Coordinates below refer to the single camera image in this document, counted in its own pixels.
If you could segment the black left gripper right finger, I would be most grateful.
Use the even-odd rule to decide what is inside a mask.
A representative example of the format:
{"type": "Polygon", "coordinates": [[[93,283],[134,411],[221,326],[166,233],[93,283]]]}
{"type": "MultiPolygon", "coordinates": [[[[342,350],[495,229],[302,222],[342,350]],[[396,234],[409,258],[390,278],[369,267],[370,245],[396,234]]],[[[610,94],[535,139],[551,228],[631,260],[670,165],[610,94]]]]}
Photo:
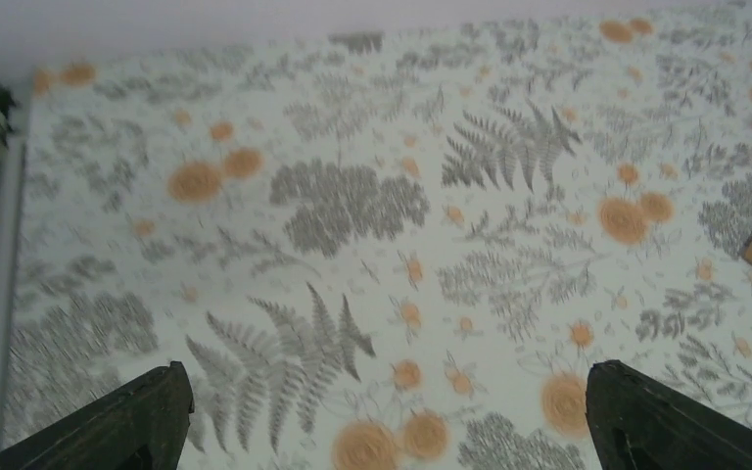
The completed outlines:
{"type": "Polygon", "coordinates": [[[587,376],[586,417],[604,469],[752,469],[752,430],[619,360],[587,376]]]}

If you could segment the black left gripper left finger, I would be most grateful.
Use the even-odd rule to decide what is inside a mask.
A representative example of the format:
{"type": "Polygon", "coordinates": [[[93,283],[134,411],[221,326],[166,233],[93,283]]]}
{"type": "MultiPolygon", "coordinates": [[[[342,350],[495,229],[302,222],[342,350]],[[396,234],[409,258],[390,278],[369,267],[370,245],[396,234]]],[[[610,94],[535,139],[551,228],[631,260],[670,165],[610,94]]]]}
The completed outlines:
{"type": "Polygon", "coordinates": [[[173,361],[0,451],[0,469],[175,470],[194,409],[186,369],[173,361]]]}

